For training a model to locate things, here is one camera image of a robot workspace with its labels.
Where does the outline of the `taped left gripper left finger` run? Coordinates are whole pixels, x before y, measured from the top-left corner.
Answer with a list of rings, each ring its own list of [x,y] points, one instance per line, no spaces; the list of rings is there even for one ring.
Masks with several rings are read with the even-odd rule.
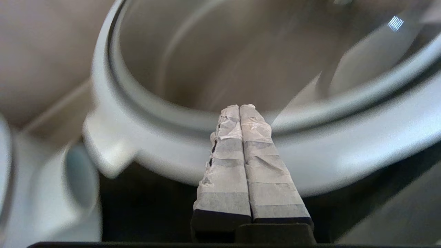
[[[193,204],[193,242],[234,242],[252,222],[238,105],[224,108],[211,134],[212,150]]]

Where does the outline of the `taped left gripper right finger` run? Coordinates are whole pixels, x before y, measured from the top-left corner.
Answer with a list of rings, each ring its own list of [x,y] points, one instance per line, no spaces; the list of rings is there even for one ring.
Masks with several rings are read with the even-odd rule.
[[[253,105],[240,107],[245,171],[253,222],[308,224],[312,218],[271,138],[271,127]]]

